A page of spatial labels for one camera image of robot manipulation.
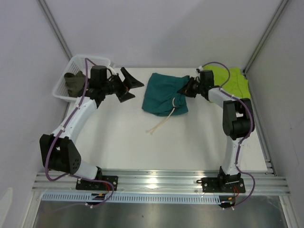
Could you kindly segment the teal green shorts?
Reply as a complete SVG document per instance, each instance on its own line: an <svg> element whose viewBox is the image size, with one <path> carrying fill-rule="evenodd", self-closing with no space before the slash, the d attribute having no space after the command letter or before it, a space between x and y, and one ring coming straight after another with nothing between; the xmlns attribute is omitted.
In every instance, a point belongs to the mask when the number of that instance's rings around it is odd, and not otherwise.
<svg viewBox="0 0 304 228"><path fill-rule="evenodd" d="M142 109L156 116L183 115L188 112L186 96L178 91L189 76L176 77L152 73L143 98Z"/></svg>

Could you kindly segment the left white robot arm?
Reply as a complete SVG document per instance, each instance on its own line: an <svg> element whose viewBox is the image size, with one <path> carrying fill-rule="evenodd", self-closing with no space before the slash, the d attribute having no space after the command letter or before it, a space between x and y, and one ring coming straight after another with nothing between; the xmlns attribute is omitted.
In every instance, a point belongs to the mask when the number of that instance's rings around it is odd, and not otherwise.
<svg viewBox="0 0 304 228"><path fill-rule="evenodd" d="M86 70L85 84L80 90L73 110L51 134L43 134L39 140L42 163L49 181L55 181L49 170L60 171L86 180L93 190L103 185L101 170L82 160L76 147L76 140L90 116L108 95L116 95L119 102L133 99L131 89L143 87L124 67L120 69L124 79L112 68L93 66Z"/></svg>

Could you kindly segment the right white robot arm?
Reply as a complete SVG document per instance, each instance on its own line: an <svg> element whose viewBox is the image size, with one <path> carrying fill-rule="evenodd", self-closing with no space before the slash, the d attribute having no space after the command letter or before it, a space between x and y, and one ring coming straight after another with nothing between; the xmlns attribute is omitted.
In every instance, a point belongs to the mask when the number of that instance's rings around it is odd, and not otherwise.
<svg viewBox="0 0 304 228"><path fill-rule="evenodd" d="M227 136L225 158L215 178L202 178L203 192L233 192L238 187L245 192L239 162L244 143L253 132L255 124L251 101L227 93L213 82L197 82L193 77L178 93L195 98L197 94L222 108L222 127Z"/></svg>

